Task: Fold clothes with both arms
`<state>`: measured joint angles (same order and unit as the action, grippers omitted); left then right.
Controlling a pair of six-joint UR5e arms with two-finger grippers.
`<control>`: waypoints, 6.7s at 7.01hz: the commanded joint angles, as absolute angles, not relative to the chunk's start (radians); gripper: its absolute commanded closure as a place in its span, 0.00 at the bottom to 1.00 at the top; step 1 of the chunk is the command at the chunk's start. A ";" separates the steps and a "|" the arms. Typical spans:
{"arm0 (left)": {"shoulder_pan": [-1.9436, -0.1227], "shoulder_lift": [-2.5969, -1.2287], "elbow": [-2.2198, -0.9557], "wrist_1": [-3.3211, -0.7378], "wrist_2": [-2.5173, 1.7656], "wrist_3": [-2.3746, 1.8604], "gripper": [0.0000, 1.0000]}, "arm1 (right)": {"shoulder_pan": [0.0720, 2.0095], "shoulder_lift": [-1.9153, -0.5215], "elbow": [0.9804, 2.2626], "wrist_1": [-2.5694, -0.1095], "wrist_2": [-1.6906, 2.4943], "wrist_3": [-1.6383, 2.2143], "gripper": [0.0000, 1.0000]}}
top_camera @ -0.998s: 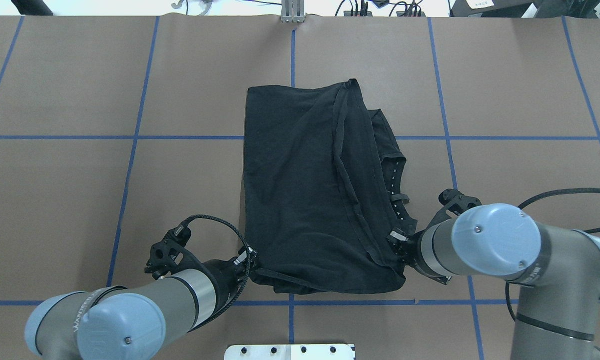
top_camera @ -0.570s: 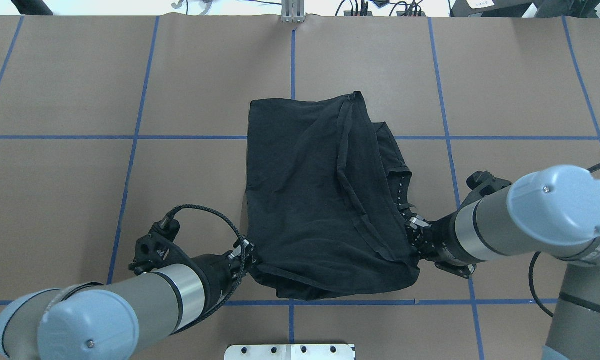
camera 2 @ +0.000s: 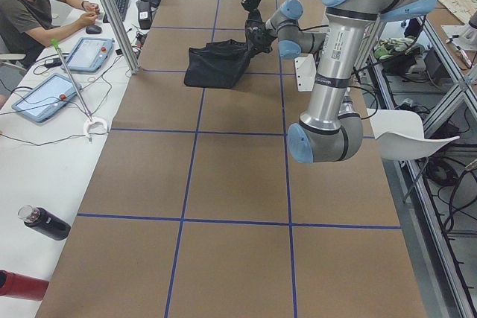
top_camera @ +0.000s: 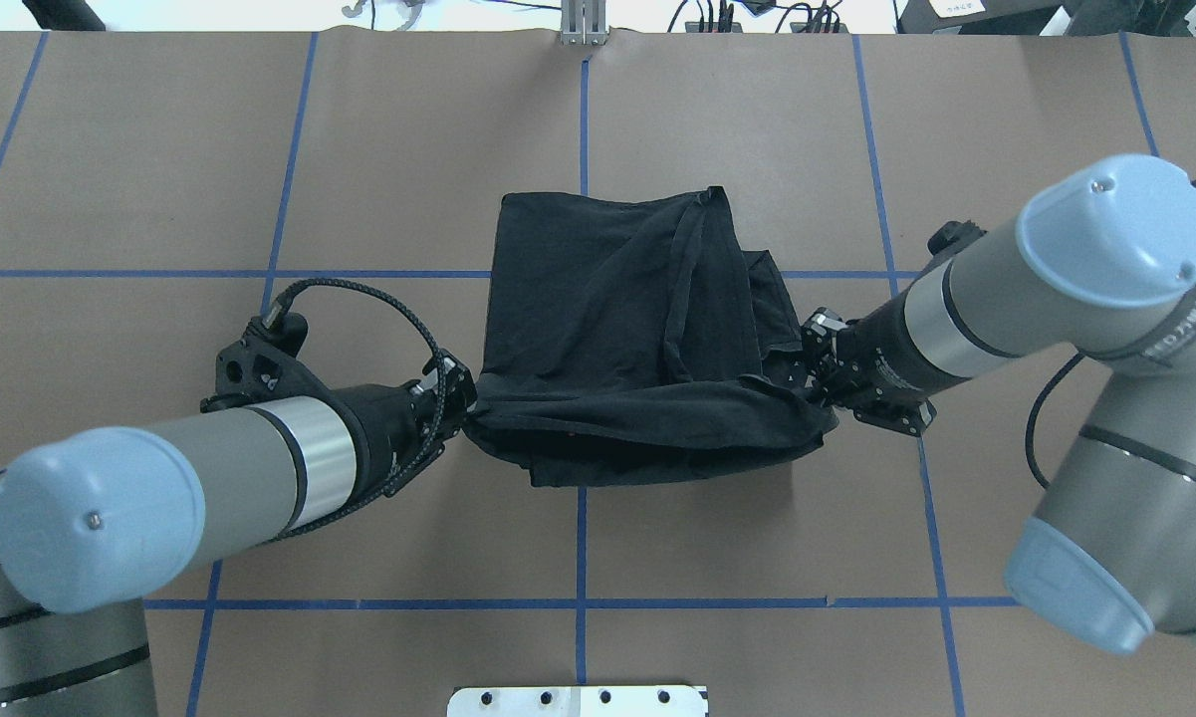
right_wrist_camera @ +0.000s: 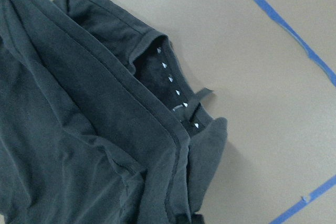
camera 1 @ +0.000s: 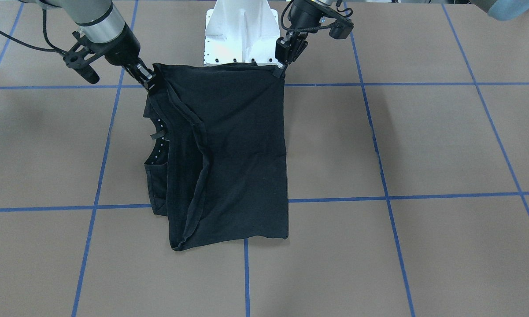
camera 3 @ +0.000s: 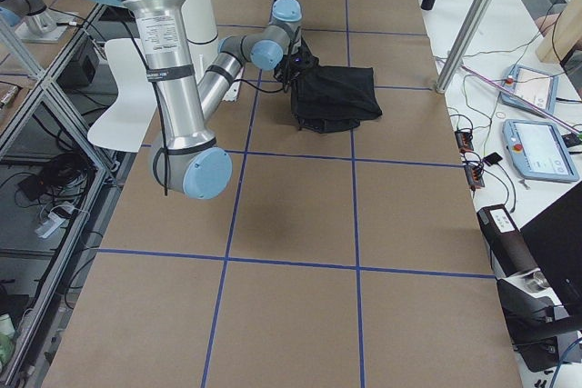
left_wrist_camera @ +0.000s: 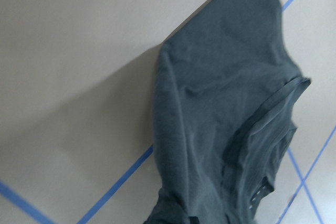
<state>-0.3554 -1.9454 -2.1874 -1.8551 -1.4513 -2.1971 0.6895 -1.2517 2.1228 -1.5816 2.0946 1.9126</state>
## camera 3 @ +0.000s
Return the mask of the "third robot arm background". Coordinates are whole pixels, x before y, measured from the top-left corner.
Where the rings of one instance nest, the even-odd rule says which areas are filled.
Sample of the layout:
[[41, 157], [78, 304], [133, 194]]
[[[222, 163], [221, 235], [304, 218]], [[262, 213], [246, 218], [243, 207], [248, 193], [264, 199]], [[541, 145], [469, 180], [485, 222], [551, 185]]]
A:
[[1, 0], [1, 17], [14, 27], [25, 17], [42, 14], [46, 8], [44, 0]]

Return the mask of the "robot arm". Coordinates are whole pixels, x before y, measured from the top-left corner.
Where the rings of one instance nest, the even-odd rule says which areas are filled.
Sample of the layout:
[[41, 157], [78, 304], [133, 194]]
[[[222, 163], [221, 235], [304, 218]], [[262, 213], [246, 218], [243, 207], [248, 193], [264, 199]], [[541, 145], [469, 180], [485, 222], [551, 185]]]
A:
[[264, 31], [224, 39], [201, 79], [195, 67], [182, 6], [186, 0], [92, 0], [132, 12], [144, 49], [147, 81], [156, 96], [161, 132], [150, 154], [153, 177], [190, 198], [211, 199], [229, 183], [233, 164], [217, 147], [207, 121], [246, 63], [272, 71], [301, 45], [297, 0], [274, 0]]

